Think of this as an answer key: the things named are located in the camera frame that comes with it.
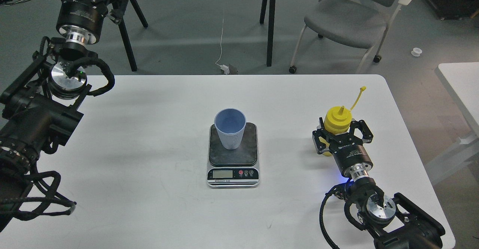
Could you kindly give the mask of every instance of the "black table leg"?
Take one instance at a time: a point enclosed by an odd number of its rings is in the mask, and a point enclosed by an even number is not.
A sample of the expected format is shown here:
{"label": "black table leg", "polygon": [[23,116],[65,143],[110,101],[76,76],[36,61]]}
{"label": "black table leg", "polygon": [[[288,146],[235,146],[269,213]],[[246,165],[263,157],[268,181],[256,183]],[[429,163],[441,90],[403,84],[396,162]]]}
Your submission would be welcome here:
{"label": "black table leg", "polygon": [[143,27],[144,27],[144,28],[147,28],[147,27],[148,27],[148,22],[147,22],[147,20],[145,19],[145,16],[143,15],[143,12],[141,11],[140,6],[138,5],[137,0],[130,0],[130,3],[131,3],[131,5],[133,6],[133,8],[135,9],[135,12],[137,13],[138,18],[140,19],[141,24],[143,25]]}
{"label": "black table leg", "polygon": [[265,23],[265,15],[266,15],[266,4],[268,3],[268,0],[263,0],[261,2],[261,14],[260,14],[260,24]]}
{"label": "black table leg", "polygon": [[272,64],[272,43],[274,33],[274,8],[276,7],[276,0],[270,0],[270,10],[268,14],[268,49],[266,53],[266,66],[271,67]]}
{"label": "black table leg", "polygon": [[[118,9],[118,3],[113,3],[113,8]],[[126,56],[128,57],[128,62],[130,62],[131,71],[137,71],[137,62],[135,61],[135,55],[131,49],[130,38],[128,37],[128,31],[126,31],[125,19],[123,19],[120,24],[118,24],[120,29],[121,39],[123,40],[123,45],[125,46]]]}

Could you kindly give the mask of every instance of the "white cable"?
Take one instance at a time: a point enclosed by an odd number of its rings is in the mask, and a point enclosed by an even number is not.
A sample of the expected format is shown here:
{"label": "white cable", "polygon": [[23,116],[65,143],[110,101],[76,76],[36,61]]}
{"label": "white cable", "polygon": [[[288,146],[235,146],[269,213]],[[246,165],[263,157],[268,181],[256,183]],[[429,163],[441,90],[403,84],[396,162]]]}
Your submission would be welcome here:
{"label": "white cable", "polygon": [[218,64],[218,61],[221,59],[221,55],[223,54],[223,47],[221,46],[221,43],[223,41],[223,29],[225,27],[225,9],[223,9],[223,24],[221,25],[221,38],[219,40],[219,48],[221,49],[221,53],[219,54],[219,58],[216,62],[214,62],[216,65],[221,66]]}

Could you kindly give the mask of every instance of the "yellow strap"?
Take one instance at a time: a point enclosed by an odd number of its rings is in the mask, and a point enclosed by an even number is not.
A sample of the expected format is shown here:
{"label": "yellow strap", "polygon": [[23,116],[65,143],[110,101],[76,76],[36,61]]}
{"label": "yellow strap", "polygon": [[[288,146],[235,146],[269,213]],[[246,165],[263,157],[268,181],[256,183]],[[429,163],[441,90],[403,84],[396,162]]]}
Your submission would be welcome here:
{"label": "yellow strap", "polygon": [[357,98],[356,101],[354,102],[354,104],[353,104],[353,106],[351,107],[351,109],[349,109],[349,111],[352,111],[353,108],[354,108],[354,106],[356,106],[356,104],[358,103],[359,98],[361,97],[361,94],[363,93],[364,90],[366,90],[366,87],[365,87],[365,86],[364,86],[364,87],[361,87],[361,88],[359,89],[358,98]]}

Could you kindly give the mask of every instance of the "white table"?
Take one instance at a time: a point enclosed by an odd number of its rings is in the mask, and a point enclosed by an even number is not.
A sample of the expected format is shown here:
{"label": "white table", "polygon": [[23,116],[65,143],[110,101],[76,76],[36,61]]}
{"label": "white table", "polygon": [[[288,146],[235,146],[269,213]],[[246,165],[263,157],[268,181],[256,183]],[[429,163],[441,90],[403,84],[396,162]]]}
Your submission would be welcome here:
{"label": "white table", "polygon": [[[102,77],[89,77],[95,87]],[[39,171],[62,174],[59,191],[77,201],[70,216],[12,220],[0,248],[328,248],[318,225],[324,194],[346,179],[316,154],[311,132],[330,107],[350,107],[374,140],[365,145],[377,184],[403,193],[455,239],[390,90],[377,75],[117,76],[88,97],[66,147],[43,154]],[[206,183],[214,115],[238,108],[258,128],[260,184]],[[373,248],[331,198],[325,224],[341,248]]]}
{"label": "white table", "polygon": [[433,184],[469,165],[479,154],[479,63],[440,64],[436,74],[472,131],[426,164]]}

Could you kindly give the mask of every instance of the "kitchen scale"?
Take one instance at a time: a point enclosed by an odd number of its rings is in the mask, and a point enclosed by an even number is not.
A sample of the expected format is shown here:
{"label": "kitchen scale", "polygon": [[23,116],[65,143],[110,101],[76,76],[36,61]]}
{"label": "kitchen scale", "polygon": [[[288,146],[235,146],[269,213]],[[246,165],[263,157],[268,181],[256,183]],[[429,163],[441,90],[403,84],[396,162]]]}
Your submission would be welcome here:
{"label": "kitchen scale", "polygon": [[256,187],[260,182],[256,125],[246,123],[241,145],[235,150],[223,147],[216,127],[211,125],[207,167],[211,187]]}

